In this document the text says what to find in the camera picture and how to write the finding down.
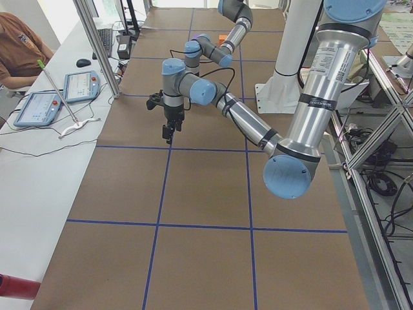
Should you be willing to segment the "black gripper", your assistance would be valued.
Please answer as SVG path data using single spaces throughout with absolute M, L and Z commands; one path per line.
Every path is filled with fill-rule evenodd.
M 184 105 L 171 107 L 164 106 L 164 115 L 167 119 L 167 124 L 163 125 L 162 138 L 166 140 L 167 144 L 172 143 L 172 132 L 181 132 L 182 123 L 185 119 Z

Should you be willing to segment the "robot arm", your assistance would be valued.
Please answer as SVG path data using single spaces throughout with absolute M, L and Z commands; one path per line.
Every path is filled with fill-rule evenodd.
M 222 16 L 234 22 L 234 27 L 228 35 L 219 38 L 217 45 L 207 34 L 200 34 L 185 43 L 186 69 L 197 76 L 201 56 L 205 56 L 221 68 L 228 68 L 233 61 L 236 48 L 253 26 L 252 11 L 244 1 L 220 1 L 217 9 Z
M 160 105 L 172 140 L 185 118 L 184 101 L 213 104 L 241 133 L 268 154 L 267 189 L 284 199 L 304 195 L 321 159 L 319 144 L 357 53 L 376 44 L 384 1 L 292 1 L 273 76 L 257 87 L 262 113 L 291 113 L 286 136 L 254 114 L 226 86 L 199 76 L 201 56 L 223 68 L 251 30 L 253 15 L 243 1 L 220 1 L 219 13 L 234 28 L 219 46 L 201 34 L 185 45 L 184 59 L 163 61 Z

